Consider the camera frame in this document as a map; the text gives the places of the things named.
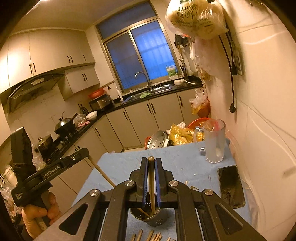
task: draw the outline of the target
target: range hood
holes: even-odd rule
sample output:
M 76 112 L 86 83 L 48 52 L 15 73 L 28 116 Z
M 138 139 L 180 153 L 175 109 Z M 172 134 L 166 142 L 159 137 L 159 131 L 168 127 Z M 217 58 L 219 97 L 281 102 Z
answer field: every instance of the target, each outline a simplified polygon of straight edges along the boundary
M 8 97 L 8 113 L 53 89 L 64 74 L 44 74 L 27 80 Z

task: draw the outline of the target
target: glass mug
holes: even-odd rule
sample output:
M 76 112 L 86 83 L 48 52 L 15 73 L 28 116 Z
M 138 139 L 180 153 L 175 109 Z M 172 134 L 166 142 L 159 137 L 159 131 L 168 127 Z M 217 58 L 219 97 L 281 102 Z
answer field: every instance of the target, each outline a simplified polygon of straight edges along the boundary
M 205 136 L 205 157 L 210 163 L 219 163 L 224 158 L 225 122 L 222 120 L 207 120 L 203 127 L 195 127 L 193 140 L 197 142 L 197 133 Z

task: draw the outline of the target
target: faucet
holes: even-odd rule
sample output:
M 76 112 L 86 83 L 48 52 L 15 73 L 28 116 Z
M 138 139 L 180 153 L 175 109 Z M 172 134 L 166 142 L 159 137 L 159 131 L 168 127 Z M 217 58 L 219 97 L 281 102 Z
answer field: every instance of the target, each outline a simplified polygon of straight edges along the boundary
M 148 82 L 148 88 L 149 88 L 150 90 L 152 90 L 151 82 L 150 82 L 149 78 L 146 76 L 146 74 L 145 74 L 143 71 L 139 71 L 138 73 L 136 73 L 136 74 L 135 74 L 135 79 L 137 78 L 137 75 L 138 75 L 139 73 L 142 73 L 142 74 L 145 75 L 146 80 L 147 80 L 147 82 Z

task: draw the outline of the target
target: window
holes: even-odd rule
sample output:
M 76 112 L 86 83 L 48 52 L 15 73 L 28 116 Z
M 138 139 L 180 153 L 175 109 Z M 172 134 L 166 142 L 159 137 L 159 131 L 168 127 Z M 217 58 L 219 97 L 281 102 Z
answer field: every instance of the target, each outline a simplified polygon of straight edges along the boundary
M 166 67 L 176 66 L 161 23 L 149 2 L 99 23 L 97 29 L 123 93 L 168 79 Z

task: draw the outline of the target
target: glass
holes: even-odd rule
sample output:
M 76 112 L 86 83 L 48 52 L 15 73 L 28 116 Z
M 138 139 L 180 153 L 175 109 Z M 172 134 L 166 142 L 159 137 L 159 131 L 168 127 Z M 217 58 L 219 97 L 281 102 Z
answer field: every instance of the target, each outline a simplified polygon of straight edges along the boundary
M 139 74 L 137 78 L 135 78 L 135 74 L 139 71 L 143 71 L 143 68 L 138 60 L 138 55 L 129 33 L 120 35 L 116 39 L 108 42 L 106 46 L 123 90 L 147 82 L 143 74 Z
M 156 14 L 150 3 L 146 2 L 118 13 L 99 23 L 96 27 L 100 31 L 102 38 L 105 39 L 123 28 L 155 16 Z
M 149 79 L 167 76 L 166 67 L 176 64 L 158 21 L 135 28 L 131 33 Z
M 205 136 L 205 157 L 210 163 L 219 163 L 224 158 L 225 148 L 225 123 L 222 120 L 207 120 L 203 127 L 197 126 L 193 139 L 196 142 L 198 132 Z

